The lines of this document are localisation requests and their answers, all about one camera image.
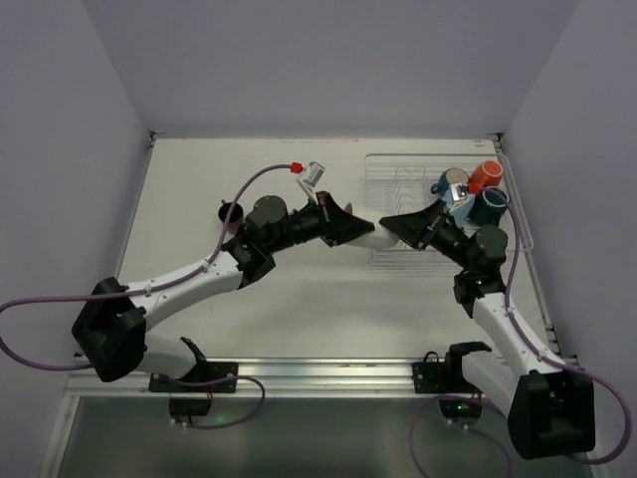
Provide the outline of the dark green ceramic mug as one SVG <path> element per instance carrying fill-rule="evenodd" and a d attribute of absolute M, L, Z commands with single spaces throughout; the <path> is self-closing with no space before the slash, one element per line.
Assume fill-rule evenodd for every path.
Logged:
<path fill-rule="evenodd" d="M 499 226 L 509 202 L 509 195 L 502 188 L 489 186 L 476 196 L 468 218 L 479 227 Z"/>

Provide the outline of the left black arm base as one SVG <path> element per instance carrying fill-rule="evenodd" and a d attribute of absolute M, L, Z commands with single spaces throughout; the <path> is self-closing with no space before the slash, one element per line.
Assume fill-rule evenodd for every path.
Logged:
<path fill-rule="evenodd" d="M 239 365 L 235 361 L 210 361 L 190 339 L 181 338 L 175 352 L 159 355 L 159 364 L 168 365 L 169 371 L 150 375 L 150 392 L 196 394 L 194 398 L 168 399 L 170 418 L 184 428 L 204 429 L 196 418 L 209 414 L 214 393 L 236 391 Z"/>

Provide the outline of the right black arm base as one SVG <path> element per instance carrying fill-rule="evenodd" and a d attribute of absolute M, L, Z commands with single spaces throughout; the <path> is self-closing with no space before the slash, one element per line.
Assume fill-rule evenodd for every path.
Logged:
<path fill-rule="evenodd" d="M 477 352 L 492 349 L 482 342 L 465 342 L 450 345 L 441 358 L 430 351 L 424 358 L 411 364 L 412 380 L 416 393 L 435 395 L 469 394 L 471 398 L 482 398 L 482 393 L 469 384 L 462 374 L 462 359 Z M 452 422 L 474 425 L 482 416 L 482 406 L 462 402 L 459 398 L 443 398 L 439 401 L 442 414 Z"/>

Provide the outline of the orange ceramic mug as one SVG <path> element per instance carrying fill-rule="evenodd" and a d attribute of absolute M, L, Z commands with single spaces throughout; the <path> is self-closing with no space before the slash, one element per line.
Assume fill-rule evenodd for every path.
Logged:
<path fill-rule="evenodd" d="M 488 186 L 498 186 L 502 180 L 504 169 L 496 160 L 481 162 L 471 173 L 469 178 L 469 191 L 477 194 Z"/>

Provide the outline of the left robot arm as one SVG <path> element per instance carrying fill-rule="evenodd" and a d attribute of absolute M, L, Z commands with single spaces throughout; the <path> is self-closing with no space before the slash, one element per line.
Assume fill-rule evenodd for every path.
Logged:
<path fill-rule="evenodd" d="M 155 279 L 128 285 L 100 281 L 72 326 L 72 335 L 104 382 L 133 371 L 173 379 L 202 376 L 205 355 L 187 338 L 151 334 L 163 320 L 211 297 L 244 289 L 271 272 L 276 253 L 319 239 L 329 247 L 374 233 L 370 219 L 340 207 L 321 191 L 290 211 L 279 196 L 264 196 L 219 252 Z"/>

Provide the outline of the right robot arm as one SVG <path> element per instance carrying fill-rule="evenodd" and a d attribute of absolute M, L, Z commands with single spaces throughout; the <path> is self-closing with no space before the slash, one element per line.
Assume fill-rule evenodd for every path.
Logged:
<path fill-rule="evenodd" d="M 385 216 L 379 223 L 411 248 L 433 247 L 460 266 L 454 278 L 456 302 L 497 349 L 469 352 L 461 358 L 462 379 L 483 392 L 506 417 L 520 457 L 592 450 L 592 381 L 570 370 L 515 307 L 501 273 L 507 259 L 507 233 L 487 224 L 467 235 L 448 217 L 446 204 L 437 200 L 418 212 Z"/>

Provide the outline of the white ceramic cup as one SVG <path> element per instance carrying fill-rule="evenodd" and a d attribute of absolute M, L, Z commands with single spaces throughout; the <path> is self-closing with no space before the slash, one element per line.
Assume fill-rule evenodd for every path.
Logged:
<path fill-rule="evenodd" d="M 347 203 L 345 205 L 345 211 L 359 219 L 371 222 L 374 225 L 374 230 L 372 232 L 365 233 L 362 236 L 349 241 L 347 243 L 348 246 L 367 248 L 371 250 L 382 250 L 392 248 L 398 244 L 399 238 L 379 223 L 379 221 L 384 217 L 384 213 L 382 211 L 352 203 Z"/>

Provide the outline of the light blue ceramic mug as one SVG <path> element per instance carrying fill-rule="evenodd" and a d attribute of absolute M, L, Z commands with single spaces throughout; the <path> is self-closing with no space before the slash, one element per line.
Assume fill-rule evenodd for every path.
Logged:
<path fill-rule="evenodd" d="M 476 198 L 468 183 L 440 183 L 438 185 L 438 194 L 456 224 L 462 224 L 468 220 Z"/>

